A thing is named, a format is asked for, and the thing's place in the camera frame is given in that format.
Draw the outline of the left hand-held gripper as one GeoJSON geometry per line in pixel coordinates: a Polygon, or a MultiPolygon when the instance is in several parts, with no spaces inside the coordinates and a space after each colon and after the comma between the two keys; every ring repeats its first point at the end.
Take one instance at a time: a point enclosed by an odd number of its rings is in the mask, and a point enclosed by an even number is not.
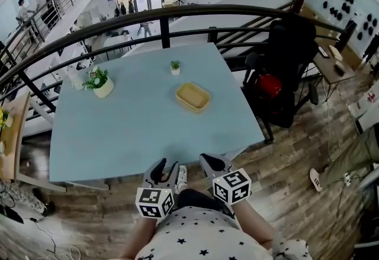
{"type": "Polygon", "coordinates": [[[150,219],[165,218],[174,207],[175,186],[178,182],[179,163],[176,161],[162,182],[166,158],[153,163],[144,173],[143,182],[137,188],[136,207],[142,217],[150,219]]]}

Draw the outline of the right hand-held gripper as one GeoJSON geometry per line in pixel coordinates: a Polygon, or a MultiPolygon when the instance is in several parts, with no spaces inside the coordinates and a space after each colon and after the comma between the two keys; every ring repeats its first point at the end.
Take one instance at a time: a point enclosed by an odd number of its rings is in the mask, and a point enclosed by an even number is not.
{"type": "Polygon", "coordinates": [[[207,178],[212,178],[213,196],[233,205],[250,196],[252,180],[243,168],[230,166],[228,158],[202,153],[200,164],[207,178]]]}

